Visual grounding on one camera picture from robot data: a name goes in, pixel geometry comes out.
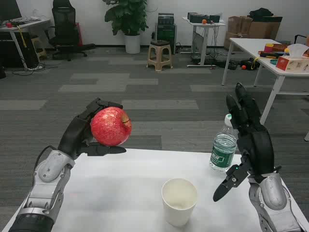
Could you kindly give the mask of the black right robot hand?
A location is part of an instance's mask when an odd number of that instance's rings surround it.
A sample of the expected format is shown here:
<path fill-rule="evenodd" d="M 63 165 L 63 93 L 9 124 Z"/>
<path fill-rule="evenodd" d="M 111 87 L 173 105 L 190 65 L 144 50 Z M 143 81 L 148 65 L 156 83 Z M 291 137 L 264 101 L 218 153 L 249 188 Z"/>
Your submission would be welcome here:
<path fill-rule="evenodd" d="M 232 127 L 238 131 L 237 145 L 241 152 L 241 164 L 232 165 L 228 169 L 225 180 L 214 192 L 215 202 L 232 188 L 238 187 L 248 175 L 261 183 L 265 179 L 262 175 L 276 171 L 271 138 L 260 123 L 261 113 L 255 99 L 241 83 L 236 84 L 235 93 L 238 100 L 228 95 L 226 104 L 232 115 Z"/>

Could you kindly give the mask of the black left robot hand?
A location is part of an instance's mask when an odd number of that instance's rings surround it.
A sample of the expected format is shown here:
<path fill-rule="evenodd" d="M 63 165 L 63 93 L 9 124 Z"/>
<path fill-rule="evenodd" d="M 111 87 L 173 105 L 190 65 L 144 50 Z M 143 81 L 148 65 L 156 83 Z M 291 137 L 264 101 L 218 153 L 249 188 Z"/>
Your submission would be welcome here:
<path fill-rule="evenodd" d="M 73 160 L 76 160 L 82 153 L 91 157 L 125 153 L 126 149 L 120 146 L 106 146 L 98 142 L 91 142 L 94 138 L 91 132 L 91 120 L 99 111 L 108 107 L 123 109 L 120 104 L 102 101 L 100 98 L 94 99 L 87 105 L 86 109 L 68 125 L 60 140 L 58 150 L 66 153 Z"/>

